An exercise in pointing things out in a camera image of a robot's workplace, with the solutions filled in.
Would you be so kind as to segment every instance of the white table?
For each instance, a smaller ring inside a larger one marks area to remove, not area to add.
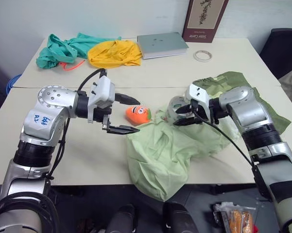
[[[119,88],[116,91],[134,96],[152,112],[184,92],[178,88]],[[17,149],[22,123],[34,107],[38,88],[13,88],[0,109],[0,184],[8,162]],[[258,87],[263,99],[283,117],[292,121],[292,103],[280,86]],[[124,118],[127,106],[115,103],[113,125],[129,123]],[[292,149],[292,124],[282,138]],[[101,124],[86,119],[72,119],[67,134],[65,155],[54,172],[53,184],[129,184],[125,136],[107,134]],[[244,142],[236,142],[246,152]],[[245,159],[229,145],[215,156],[192,159],[188,183],[252,183],[253,175]]]
[[[21,78],[15,83],[15,87],[41,88],[45,85],[60,84],[67,88],[77,88],[84,78],[96,69],[88,62],[72,71],[63,71],[61,66],[48,70],[40,69],[36,65],[36,58],[46,44],[47,40],[44,40]],[[280,86],[247,39],[215,38],[211,44],[187,44],[189,49],[184,55],[143,60],[139,67],[121,66],[109,69],[108,77],[118,88],[187,87],[197,79],[237,71],[243,73],[252,86]],[[198,50],[212,53],[212,60],[207,63],[196,61],[193,54]]]

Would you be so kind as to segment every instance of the food packet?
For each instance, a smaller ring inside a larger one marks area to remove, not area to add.
[[[227,233],[254,233],[253,219],[256,208],[234,205],[232,202],[222,202],[215,204],[213,209],[215,221],[217,223],[221,221],[220,225],[225,228]]]

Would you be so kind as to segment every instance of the gray book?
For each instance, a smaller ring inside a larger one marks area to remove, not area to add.
[[[137,44],[144,59],[184,54],[188,49],[179,33],[138,35]]]

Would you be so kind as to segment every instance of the orange toy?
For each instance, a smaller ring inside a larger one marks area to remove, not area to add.
[[[151,112],[143,106],[135,106],[126,110],[126,116],[133,124],[140,125],[150,122]]]

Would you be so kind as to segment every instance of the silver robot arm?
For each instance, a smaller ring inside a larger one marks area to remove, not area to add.
[[[247,146],[260,193],[274,203],[281,232],[292,233],[292,151],[282,142],[253,89],[236,87],[219,98],[210,99],[206,90],[192,84],[184,100],[189,105],[177,109],[176,113],[191,111],[199,117],[183,118],[175,125],[202,123],[203,120],[218,124],[219,118],[232,117]]]
[[[35,107],[25,118],[18,150],[9,163],[2,185],[0,232],[42,232],[40,215],[34,207],[29,207],[32,204],[26,206],[22,203],[22,208],[20,204],[9,202],[16,201],[17,197],[38,203],[41,201],[39,197],[48,200],[45,196],[50,187],[52,153],[59,143],[67,119],[81,117],[88,119],[89,123],[101,122],[102,129],[108,133],[128,134],[138,131],[129,126],[110,125],[109,115],[114,101],[139,104],[131,97],[115,93],[114,84],[106,76],[93,83],[89,96],[83,91],[76,92],[58,85],[46,86],[39,91]],[[28,192],[38,194],[23,195]]]

